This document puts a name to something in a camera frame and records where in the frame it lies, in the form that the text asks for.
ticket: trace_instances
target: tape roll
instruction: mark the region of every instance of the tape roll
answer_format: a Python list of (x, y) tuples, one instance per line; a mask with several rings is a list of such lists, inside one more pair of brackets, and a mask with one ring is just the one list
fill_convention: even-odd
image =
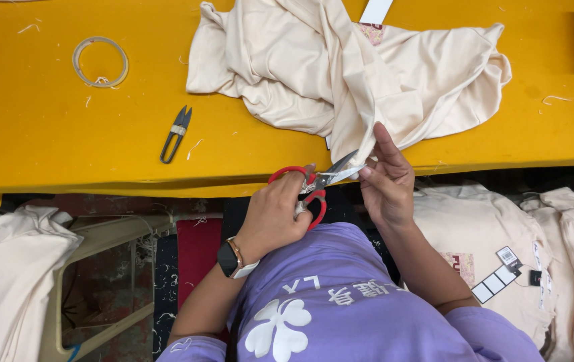
[[(83, 49), (86, 46), (91, 45), (92, 43), (95, 43), (97, 41), (113, 45), (115, 48), (117, 48), (117, 50), (119, 50), (119, 53), (121, 54), (121, 60), (124, 64), (124, 67), (121, 70), (121, 74), (119, 74), (119, 77), (116, 80), (113, 80), (112, 82), (107, 83), (93, 82), (90, 79), (86, 78), (85, 75), (83, 75), (81, 66), (79, 66), (79, 58), (81, 57)], [(114, 87), (117, 84), (121, 83), (124, 80), (124, 78), (126, 78), (126, 74), (128, 74), (128, 57), (126, 57), (126, 53), (124, 53), (123, 49), (121, 49), (121, 46), (119, 46), (117, 43), (106, 37), (89, 37), (84, 41), (80, 42), (79, 45), (77, 45), (77, 47), (74, 49), (74, 53), (72, 54), (72, 65), (74, 66), (74, 71), (77, 72), (77, 75), (81, 79), (83, 79), (84, 82), (88, 83), (93, 87), (99, 87), (99, 88)]]

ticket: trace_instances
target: scissor handle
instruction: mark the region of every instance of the scissor handle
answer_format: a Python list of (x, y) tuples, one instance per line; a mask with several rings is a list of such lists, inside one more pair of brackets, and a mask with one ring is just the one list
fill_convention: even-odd
[(168, 133), (168, 137), (166, 138), (166, 143), (164, 143), (164, 148), (162, 148), (162, 153), (161, 153), (161, 155), (159, 155), (159, 160), (162, 161), (163, 164), (167, 164), (173, 159), (173, 156), (175, 156), (175, 151), (177, 151), (177, 147), (179, 146), (179, 142), (182, 140), (182, 136), (177, 135), (177, 141), (175, 141), (175, 145), (173, 146), (173, 150), (170, 151), (170, 155), (168, 156), (168, 158), (166, 160), (164, 160), (164, 153), (166, 153), (166, 150), (168, 149), (168, 144), (170, 144), (170, 140), (171, 140), (171, 138), (173, 138), (173, 135), (176, 135), (176, 133), (174, 133), (174, 132)]
[(283, 173), (287, 173), (289, 171), (298, 171), (301, 172), (303, 175), (305, 175), (305, 179), (307, 180), (307, 185), (311, 185), (312, 182), (314, 182), (314, 180), (316, 179), (316, 174), (314, 173), (309, 173), (309, 171), (307, 171), (306, 168), (301, 167), (301, 166), (287, 166), (285, 168), (281, 168), (279, 170), (277, 170), (276, 172), (273, 173), (273, 175), (271, 177), (269, 177), (269, 181), (267, 182), (268, 184), (271, 184), (272, 182), (274, 182), (280, 175), (282, 175)]
[(316, 217), (316, 219), (314, 219), (314, 221), (311, 222), (311, 224), (309, 224), (309, 227), (307, 227), (307, 231), (313, 229), (316, 225), (318, 225), (320, 223), (321, 220), (323, 220), (323, 217), (325, 216), (325, 211), (327, 211), (327, 201), (325, 201), (325, 190), (316, 190), (311, 194), (308, 194), (307, 197), (305, 198), (305, 200), (303, 200), (303, 204), (305, 206), (309, 205), (312, 201), (314, 201), (314, 199), (317, 198), (318, 201), (320, 201), (320, 212), (318, 213), (318, 216)]

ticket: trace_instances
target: black watch face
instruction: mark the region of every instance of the black watch face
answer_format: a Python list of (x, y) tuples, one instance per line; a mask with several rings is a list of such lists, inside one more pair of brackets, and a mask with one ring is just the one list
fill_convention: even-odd
[(231, 244), (225, 242), (220, 246), (217, 251), (217, 262), (227, 278), (235, 272), (235, 269), (238, 268), (238, 258), (235, 256)]

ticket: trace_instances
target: scissor blade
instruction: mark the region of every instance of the scissor blade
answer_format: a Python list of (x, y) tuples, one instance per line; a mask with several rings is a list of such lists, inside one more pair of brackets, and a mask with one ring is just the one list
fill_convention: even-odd
[(332, 179), (329, 181), (327, 185), (336, 184), (339, 181), (345, 180), (351, 175), (357, 173), (361, 168), (364, 168), (365, 166), (367, 166), (367, 164), (362, 164), (354, 168), (346, 169), (345, 171), (340, 171), (336, 176), (332, 177)]
[(352, 157), (354, 157), (354, 155), (356, 154), (356, 152), (358, 152), (357, 149), (355, 149), (354, 151), (348, 153), (345, 157), (343, 157), (342, 159), (336, 161), (335, 164), (333, 164), (330, 168), (328, 168), (325, 173), (337, 173), (340, 172), (340, 170), (342, 170), (345, 165), (347, 164), (347, 161), (349, 161), (349, 159), (351, 159)]
[(182, 125), (182, 127), (188, 128), (188, 122), (191, 121), (191, 114), (192, 113), (193, 113), (193, 107), (189, 108), (188, 113), (186, 113), (186, 115), (184, 116), (184, 124)]
[(175, 122), (173, 124), (181, 126), (182, 122), (184, 122), (184, 114), (185, 113), (186, 113), (186, 106), (184, 106), (184, 108), (182, 108), (182, 110), (179, 111), (179, 113), (177, 114), (177, 117), (175, 118)]

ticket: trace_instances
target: woman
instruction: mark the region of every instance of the woman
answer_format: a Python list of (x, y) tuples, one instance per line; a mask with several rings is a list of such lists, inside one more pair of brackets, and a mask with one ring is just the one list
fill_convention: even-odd
[[(525, 333), (479, 307), (423, 237), (412, 219), (414, 171), (382, 124), (374, 135), (378, 162), (359, 172), (363, 200), (411, 292), (392, 282), (356, 226), (307, 232), (309, 211), (293, 219), (304, 177), (292, 171), (251, 197), (232, 240), (243, 265), (262, 261), (237, 279), (213, 267), (158, 362), (542, 361)], [(227, 346), (215, 335), (232, 309)]]

